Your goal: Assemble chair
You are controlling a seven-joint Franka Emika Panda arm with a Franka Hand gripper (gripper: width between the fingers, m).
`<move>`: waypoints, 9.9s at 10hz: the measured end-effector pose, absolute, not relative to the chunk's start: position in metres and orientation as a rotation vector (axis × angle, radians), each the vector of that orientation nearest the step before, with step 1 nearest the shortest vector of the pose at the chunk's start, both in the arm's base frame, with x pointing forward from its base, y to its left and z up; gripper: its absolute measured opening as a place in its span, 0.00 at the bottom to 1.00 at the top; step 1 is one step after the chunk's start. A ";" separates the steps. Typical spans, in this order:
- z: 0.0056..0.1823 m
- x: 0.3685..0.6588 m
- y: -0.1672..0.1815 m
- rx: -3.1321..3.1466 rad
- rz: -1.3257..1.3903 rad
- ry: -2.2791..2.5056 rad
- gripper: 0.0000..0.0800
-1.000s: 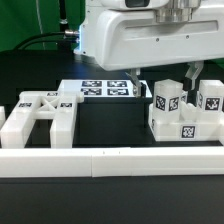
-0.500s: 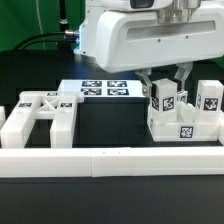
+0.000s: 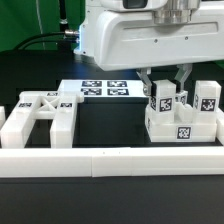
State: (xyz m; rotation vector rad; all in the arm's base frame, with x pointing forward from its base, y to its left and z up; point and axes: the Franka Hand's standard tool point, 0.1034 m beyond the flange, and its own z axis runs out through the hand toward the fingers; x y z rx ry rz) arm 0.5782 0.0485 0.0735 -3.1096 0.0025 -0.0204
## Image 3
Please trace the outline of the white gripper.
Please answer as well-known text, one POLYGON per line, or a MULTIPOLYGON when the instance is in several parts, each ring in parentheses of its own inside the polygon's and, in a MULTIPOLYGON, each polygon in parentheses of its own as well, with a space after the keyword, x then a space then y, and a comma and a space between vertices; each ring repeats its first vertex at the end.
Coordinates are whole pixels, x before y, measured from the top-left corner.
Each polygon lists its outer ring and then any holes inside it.
POLYGON ((192 72, 187 63, 224 59, 224 1, 100 0, 93 57, 106 70, 137 69, 151 95, 151 69, 177 65, 180 90, 192 72))

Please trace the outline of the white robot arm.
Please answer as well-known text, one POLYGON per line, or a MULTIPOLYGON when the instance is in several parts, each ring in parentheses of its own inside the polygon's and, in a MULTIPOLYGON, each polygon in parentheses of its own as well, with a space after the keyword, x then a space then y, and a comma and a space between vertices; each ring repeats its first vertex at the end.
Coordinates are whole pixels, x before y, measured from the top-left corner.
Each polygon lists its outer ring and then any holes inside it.
POLYGON ((74 53, 105 71, 135 69, 150 95, 153 67, 224 60, 224 0, 85 0, 74 53))

